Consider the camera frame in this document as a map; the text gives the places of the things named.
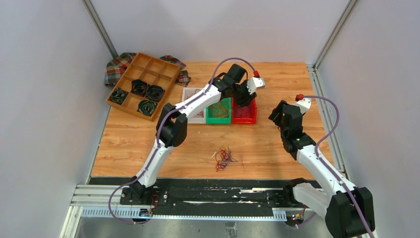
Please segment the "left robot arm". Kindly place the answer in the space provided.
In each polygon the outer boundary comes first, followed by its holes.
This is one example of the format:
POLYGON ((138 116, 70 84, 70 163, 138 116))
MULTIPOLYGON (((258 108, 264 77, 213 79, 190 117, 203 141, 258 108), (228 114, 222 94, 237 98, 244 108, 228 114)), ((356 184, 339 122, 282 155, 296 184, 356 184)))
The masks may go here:
POLYGON ((243 67, 233 64, 227 73, 213 75, 194 96, 176 105, 168 103, 163 107, 151 152, 129 183, 132 197, 138 204, 150 202, 158 173, 169 154, 186 139, 191 118, 225 98, 233 98, 239 107, 248 106, 257 96, 256 90, 265 87, 264 79, 256 70, 249 79, 243 79, 245 74, 243 67))

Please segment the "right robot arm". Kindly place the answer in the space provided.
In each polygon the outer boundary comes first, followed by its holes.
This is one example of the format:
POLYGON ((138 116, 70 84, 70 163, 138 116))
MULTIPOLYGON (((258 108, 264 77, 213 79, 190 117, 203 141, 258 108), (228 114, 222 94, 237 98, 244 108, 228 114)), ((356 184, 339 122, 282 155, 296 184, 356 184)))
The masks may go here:
POLYGON ((322 190, 303 178, 288 182, 283 192, 284 202, 291 207, 303 204, 325 221, 334 238, 373 236, 375 217, 373 196, 366 187, 357 187, 326 159, 316 143, 303 131, 303 116, 311 107, 303 97, 294 104, 282 100, 272 110, 269 120, 279 128, 286 152, 303 165, 322 190))

